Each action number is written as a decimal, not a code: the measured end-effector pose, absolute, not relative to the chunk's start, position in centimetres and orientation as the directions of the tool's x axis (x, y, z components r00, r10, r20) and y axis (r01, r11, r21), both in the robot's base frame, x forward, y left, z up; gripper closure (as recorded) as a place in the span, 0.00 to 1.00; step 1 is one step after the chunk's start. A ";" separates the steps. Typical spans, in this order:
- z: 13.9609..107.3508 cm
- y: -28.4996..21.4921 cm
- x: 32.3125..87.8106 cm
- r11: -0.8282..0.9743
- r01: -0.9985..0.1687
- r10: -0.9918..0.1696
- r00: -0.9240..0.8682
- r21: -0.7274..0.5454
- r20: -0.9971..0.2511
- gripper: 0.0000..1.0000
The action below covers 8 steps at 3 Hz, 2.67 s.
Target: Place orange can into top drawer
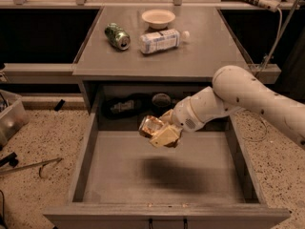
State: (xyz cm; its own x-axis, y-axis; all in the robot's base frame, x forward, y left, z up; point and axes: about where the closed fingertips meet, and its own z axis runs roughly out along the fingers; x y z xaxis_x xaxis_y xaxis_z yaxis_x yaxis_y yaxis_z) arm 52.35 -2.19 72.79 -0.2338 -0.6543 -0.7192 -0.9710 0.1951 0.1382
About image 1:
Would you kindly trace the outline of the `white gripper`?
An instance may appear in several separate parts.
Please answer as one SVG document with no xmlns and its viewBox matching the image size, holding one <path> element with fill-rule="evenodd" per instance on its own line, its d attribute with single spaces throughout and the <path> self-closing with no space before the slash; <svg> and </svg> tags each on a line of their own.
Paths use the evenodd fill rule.
<svg viewBox="0 0 305 229">
<path fill-rule="evenodd" d="M 159 119 L 163 122 L 173 123 L 178 127 L 166 124 L 156 131 L 150 139 L 150 143 L 156 148 L 162 146 L 175 147 L 178 139 L 181 137 L 182 129 L 185 132 L 196 132 L 204 126 L 203 122 L 194 114 L 189 97 L 179 101 L 173 109 L 165 112 Z"/>
</svg>

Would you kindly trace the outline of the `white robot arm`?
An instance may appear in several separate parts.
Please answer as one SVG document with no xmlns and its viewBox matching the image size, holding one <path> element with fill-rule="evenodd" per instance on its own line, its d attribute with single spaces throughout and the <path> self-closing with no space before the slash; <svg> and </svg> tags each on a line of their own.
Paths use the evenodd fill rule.
<svg viewBox="0 0 305 229">
<path fill-rule="evenodd" d="M 241 109 L 262 116 L 299 147 L 304 146 L 305 105 L 275 93 L 237 66 L 220 68 L 211 87 L 184 98 L 163 114 L 165 125 L 152 135 L 150 143 L 166 146 L 177 141 L 183 131 L 195 132 Z"/>
</svg>

